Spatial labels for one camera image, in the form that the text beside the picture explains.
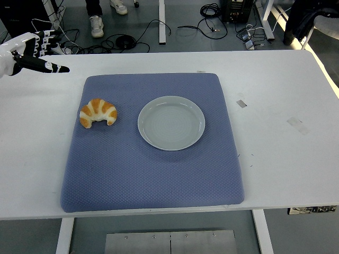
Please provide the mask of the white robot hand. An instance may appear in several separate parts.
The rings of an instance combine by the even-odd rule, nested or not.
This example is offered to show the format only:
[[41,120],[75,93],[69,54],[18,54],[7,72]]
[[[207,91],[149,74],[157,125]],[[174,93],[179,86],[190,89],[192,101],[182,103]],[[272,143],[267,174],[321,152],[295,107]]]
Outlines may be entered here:
[[35,33],[27,32],[1,44],[1,76],[14,76],[23,68],[42,73],[65,73],[69,68],[41,57],[52,55],[61,32],[44,30]]

